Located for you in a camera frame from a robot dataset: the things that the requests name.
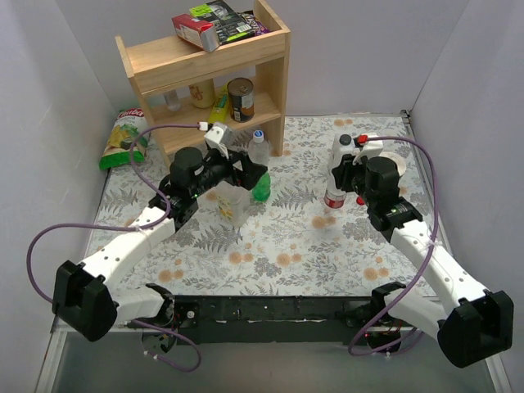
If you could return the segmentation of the green plastic bottle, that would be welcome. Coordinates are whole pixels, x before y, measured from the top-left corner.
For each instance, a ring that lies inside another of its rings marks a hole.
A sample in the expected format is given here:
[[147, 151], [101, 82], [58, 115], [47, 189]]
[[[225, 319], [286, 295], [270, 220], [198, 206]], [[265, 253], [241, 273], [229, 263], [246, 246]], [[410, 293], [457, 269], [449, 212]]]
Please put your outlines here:
[[268, 172], [266, 172], [254, 188], [251, 190], [252, 198], [255, 202], [266, 202], [271, 193], [271, 178]]

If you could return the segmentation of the clear bottle red label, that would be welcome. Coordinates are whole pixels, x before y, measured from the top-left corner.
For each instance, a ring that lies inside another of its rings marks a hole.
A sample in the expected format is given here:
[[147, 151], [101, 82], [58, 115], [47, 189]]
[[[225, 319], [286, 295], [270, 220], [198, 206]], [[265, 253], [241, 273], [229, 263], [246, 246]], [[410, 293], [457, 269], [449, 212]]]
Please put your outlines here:
[[346, 192], [336, 187], [334, 177], [329, 175], [327, 177], [327, 187], [323, 197], [324, 203], [332, 209], [339, 209], [344, 205], [346, 195]]

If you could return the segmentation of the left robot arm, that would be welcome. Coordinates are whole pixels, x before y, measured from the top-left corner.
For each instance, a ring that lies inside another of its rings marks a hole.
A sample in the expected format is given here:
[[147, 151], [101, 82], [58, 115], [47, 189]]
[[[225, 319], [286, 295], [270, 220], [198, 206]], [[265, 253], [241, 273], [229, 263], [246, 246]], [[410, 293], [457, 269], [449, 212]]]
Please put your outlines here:
[[156, 284], [118, 291], [124, 276], [153, 248], [173, 236], [197, 212], [197, 199], [222, 182], [251, 190], [266, 174], [244, 151], [202, 154], [196, 147], [177, 151], [169, 174], [135, 222], [100, 251], [56, 271], [52, 312], [89, 341], [136, 318], [168, 326], [174, 317], [170, 293]]

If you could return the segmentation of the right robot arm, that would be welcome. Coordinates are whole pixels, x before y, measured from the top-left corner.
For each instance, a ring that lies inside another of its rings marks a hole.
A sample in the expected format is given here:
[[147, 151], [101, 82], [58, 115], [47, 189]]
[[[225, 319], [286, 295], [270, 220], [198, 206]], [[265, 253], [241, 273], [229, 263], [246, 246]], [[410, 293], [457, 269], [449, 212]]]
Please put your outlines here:
[[329, 170], [329, 190], [362, 197], [372, 226], [417, 268], [439, 298], [434, 303], [400, 282], [377, 287], [364, 330], [375, 323], [386, 326], [402, 320], [435, 339], [458, 368], [511, 348], [512, 299], [478, 282], [431, 238], [420, 213], [400, 196], [400, 175], [393, 160], [374, 156], [357, 163], [351, 154], [339, 154], [331, 158]]

